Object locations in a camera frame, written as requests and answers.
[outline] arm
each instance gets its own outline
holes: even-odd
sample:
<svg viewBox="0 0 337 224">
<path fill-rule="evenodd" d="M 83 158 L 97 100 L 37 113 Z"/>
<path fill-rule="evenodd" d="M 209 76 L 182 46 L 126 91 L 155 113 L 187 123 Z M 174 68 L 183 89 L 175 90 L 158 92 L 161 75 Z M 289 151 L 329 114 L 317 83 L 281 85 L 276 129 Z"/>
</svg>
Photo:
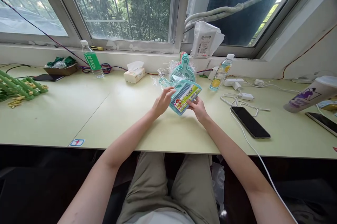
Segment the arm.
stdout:
<svg viewBox="0 0 337 224">
<path fill-rule="evenodd" d="M 165 88 L 153 108 L 119 136 L 97 160 L 58 224 L 102 223 L 117 171 L 152 123 L 167 109 L 173 87 Z"/>
<path fill-rule="evenodd" d="M 245 189 L 259 224 L 294 224 L 294 220 L 268 181 L 246 153 L 209 117 L 203 101 L 197 97 L 189 109 L 196 114 L 219 151 Z"/>
</svg>

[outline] khaki pants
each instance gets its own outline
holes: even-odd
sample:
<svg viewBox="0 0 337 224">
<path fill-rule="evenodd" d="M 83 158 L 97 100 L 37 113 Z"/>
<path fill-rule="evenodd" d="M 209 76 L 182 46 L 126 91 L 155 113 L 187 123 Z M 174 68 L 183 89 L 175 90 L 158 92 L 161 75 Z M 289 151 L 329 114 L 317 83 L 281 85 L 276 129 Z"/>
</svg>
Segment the khaki pants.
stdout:
<svg viewBox="0 0 337 224">
<path fill-rule="evenodd" d="M 174 208 L 196 224 L 219 224 L 210 172 L 209 155 L 186 154 L 167 195 L 164 153 L 142 152 L 117 224 L 140 212 Z"/>
</svg>

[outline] drink cup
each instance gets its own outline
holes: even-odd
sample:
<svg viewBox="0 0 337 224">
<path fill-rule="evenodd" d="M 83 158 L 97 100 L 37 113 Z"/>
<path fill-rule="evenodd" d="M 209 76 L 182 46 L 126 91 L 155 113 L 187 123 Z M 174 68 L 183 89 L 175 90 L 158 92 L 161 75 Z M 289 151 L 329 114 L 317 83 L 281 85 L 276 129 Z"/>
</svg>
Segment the drink cup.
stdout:
<svg viewBox="0 0 337 224">
<path fill-rule="evenodd" d="M 285 104 L 283 108 L 291 113 L 297 113 L 336 94 L 337 77 L 318 77 L 310 86 Z"/>
</svg>

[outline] floor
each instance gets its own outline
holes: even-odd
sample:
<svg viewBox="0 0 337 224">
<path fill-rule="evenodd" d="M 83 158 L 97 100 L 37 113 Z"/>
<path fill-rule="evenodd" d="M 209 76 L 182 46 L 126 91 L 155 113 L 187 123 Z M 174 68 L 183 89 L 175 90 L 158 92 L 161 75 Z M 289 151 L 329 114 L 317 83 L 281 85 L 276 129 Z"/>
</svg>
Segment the floor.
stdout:
<svg viewBox="0 0 337 224">
<path fill-rule="evenodd" d="M 0 223 L 22 223 L 28 218 L 32 223 L 57 223 L 102 152 L 89 149 L 0 146 Z M 113 194 L 127 189 L 138 154 L 132 153 L 119 169 Z M 165 155 L 168 179 L 174 180 L 183 158 L 183 154 Z M 265 174 L 260 160 L 251 158 Z M 321 179 L 327 183 L 327 187 L 337 192 L 337 161 L 263 159 L 274 182 Z M 227 164 L 222 162 L 222 165 L 225 169 L 226 210 L 223 222 L 256 223 L 243 187 Z"/>
</svg>

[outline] tissue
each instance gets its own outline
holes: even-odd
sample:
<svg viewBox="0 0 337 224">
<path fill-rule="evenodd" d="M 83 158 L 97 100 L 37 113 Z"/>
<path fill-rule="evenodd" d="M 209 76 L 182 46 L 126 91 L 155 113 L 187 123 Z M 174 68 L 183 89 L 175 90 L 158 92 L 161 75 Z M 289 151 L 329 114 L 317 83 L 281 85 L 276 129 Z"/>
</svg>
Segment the tissue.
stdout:
<svg viewBox="0 0 337 224">
<path fill-rule="evenodd" d="M 142 67 L 144 62 L 135 61 L 127 64 L 128 71 L 124 73 L 125 81 L 136 84 L 145 76 L 145 69 Z"/>
</svg>

